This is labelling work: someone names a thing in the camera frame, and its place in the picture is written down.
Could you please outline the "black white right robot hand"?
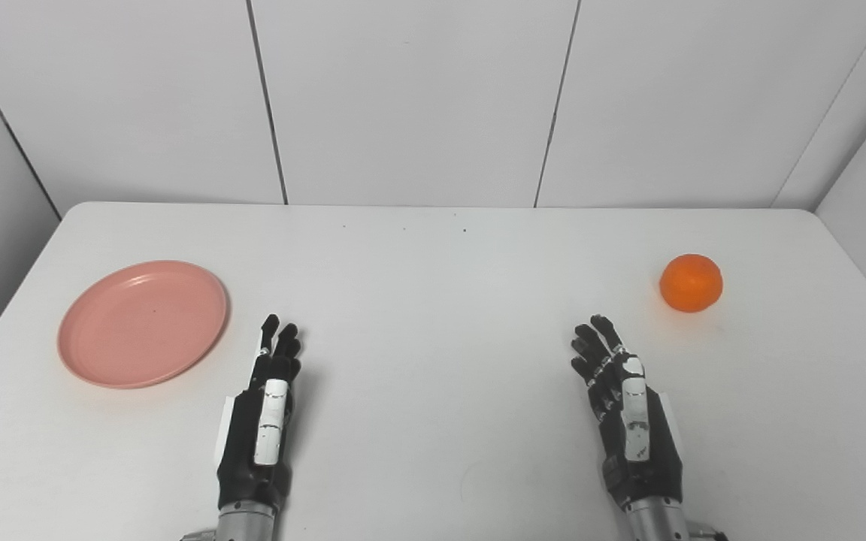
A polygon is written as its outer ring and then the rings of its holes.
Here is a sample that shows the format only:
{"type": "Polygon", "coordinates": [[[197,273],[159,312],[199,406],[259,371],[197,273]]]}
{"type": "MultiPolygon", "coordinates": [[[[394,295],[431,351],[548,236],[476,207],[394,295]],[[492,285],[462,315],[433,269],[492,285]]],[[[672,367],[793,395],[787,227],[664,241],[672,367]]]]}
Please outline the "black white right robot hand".
{"type": "Polygon", "coordinates": [[[683,500],[683,462],[659,394],[610,319],[592,315],[575,328],[574,372],[585,386],[604,446],[606,490],[622,510],[659,497],[683,500]]]}

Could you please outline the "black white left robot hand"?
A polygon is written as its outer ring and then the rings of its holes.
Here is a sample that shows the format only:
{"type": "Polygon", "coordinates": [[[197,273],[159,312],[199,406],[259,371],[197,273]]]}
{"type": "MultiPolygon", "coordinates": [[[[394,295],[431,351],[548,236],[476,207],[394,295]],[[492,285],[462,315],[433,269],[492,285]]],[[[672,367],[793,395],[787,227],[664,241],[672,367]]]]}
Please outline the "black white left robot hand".
{"type": "Polygon", "coordinates": [[[234,398],[220,464],[219,508],[257,503],[278,512],[291,490],[285,445],[295,408],[293,381],[301,370],[295,323],[271,314],[247,387],[234,398]]]}

